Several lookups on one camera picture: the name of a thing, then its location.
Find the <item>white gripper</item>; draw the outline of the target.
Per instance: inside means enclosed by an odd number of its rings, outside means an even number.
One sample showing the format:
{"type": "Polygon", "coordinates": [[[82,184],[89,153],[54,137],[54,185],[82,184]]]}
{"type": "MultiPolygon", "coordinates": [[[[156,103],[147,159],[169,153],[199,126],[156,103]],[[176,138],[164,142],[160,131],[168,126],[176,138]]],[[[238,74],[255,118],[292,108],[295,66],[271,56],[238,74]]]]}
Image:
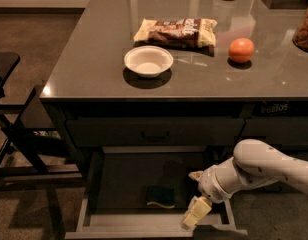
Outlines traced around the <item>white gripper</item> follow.
{"type": "Polygon", "coordinates": [[[203,196],[194,196],[191,199],[181,221],[183,229],[188,230],[200,222],[212,210],[212,203],[220,204],[232,197],[219,183],[216,168],[217,166],[213,165],[203,172],[189,173],[192,180],[198,181],[198,190],[203,196]]]}

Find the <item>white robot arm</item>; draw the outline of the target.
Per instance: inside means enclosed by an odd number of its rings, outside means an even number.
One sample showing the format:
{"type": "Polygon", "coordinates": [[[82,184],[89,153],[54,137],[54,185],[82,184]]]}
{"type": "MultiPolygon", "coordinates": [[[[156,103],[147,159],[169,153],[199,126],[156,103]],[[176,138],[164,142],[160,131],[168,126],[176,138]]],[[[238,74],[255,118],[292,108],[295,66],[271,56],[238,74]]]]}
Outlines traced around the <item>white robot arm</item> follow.
{"type": "Polygon", "coordinates": [[[196,226],[211,210],[213,203],[229,200],[238,191],[283,182],[308,194],[308,161],[300,160],[256,139],[236,144],[233,156],[204,171],[191,172],[198,182],[200,197],[194,196],[183,216],[181,227],[196,226]]]}

